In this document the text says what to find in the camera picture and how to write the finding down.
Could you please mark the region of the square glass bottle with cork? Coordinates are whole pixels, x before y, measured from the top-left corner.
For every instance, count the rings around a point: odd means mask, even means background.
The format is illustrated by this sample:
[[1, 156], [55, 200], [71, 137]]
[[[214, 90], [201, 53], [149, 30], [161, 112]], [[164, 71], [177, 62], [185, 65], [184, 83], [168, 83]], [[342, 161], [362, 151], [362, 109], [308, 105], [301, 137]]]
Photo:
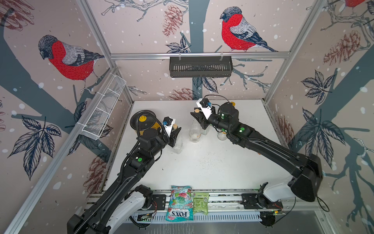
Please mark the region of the square glass bottle with cork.
[[[173, 125], [173, 128], [177, 128], [178, 125], [177, 124], [174, 124]], [[173, 147], [173, 150], [175, 153], [177, 154], [180, 154], [182, 152], [182, 148], [183, 148], [183, 137], [182, 137], [182, 133], [180, 131], [179, 135], [178, 135], [178, 139], [177, 139], [177, 143], [175, 145], [175, 147]]]

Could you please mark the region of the round glass bottle cork stopper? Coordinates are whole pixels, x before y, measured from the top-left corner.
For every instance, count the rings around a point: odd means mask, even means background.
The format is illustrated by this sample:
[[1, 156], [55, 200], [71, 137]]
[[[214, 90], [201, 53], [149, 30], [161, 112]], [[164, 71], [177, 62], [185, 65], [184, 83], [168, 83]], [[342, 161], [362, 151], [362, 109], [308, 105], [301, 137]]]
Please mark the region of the round glass bottle cork stopper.
[[192, 118], [193, 118], [193, 122], [189, 129], [189, 137], [190, 137], [191, 142], [197, 143], [201, 138], [202, 128], [200, 126], [200, 123], [196, 120], [196, 118], [195, 117], [192, 117]]

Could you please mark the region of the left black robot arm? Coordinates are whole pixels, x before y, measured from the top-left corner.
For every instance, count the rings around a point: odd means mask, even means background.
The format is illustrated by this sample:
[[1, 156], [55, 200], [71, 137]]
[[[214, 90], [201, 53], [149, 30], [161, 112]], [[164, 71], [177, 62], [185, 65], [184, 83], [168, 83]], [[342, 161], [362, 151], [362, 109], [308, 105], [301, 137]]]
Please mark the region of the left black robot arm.
[[69, 219], [69, 234], [113, 234], [136, 211], [151, 207], [153, 191], [137, 183], [157, 161], [156, 155], [161, 155], [167, 145], [174, 147], [181, 128], [175, 119], [165, 117], [159, 121], [148, 110], [139, 111], [134, 117], [139, 122], [145, 114], [156, 120], [159, 128], [140, 133], [136, 126], [137, 142], [123, 160], [117, 179], [94, 205]]

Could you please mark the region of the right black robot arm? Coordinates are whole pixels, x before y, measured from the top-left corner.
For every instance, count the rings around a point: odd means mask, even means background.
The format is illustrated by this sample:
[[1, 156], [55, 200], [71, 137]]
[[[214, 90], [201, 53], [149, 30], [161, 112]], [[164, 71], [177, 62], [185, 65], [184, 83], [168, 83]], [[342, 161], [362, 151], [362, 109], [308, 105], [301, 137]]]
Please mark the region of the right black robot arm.
[[239, 111], [228, 101], [222, 104], [218, 111], [207, 98], [197, 100], [196, 104], [197, 107], [191, 115], [203, 129], [212, 125], [226, 134], [233, 144], [261, 154], [290, 174], [279, 182], [262, 184], [258, 196], [263, 196], [271, 202], [291, 197], [307, 202], [316, 200], [323, 180], [321, 160], [318, 156], [293, 152], [241, 123]]

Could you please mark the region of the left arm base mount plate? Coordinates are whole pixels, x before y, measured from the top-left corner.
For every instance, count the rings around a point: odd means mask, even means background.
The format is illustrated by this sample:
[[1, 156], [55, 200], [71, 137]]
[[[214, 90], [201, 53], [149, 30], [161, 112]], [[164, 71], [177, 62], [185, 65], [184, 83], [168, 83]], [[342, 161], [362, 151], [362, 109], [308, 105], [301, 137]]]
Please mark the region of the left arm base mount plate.
[[155, 194], [151, 188], [145, 185], [137, 186], [134, 192], [141, 193], [141, 197], [144, 198], [144, 203], [142, 207], [138, 209], [139, 211], [163, 211], [165, 209], [167, 198], [165, 194]]

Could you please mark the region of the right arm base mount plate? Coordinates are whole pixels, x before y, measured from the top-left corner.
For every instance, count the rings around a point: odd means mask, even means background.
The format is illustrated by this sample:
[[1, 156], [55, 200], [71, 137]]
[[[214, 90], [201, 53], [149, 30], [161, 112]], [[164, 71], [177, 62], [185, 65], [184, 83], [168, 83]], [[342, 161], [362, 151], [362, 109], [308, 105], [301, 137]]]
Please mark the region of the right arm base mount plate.
[[273, 202], [265, 197], [264, 189], [267, 185], [268, 182], [262, 184], [260, 189], [256, 193], [241, 194], [241, 204], [244, 206], [245, 209], [283, 209], [283, 205], [280, 200]]

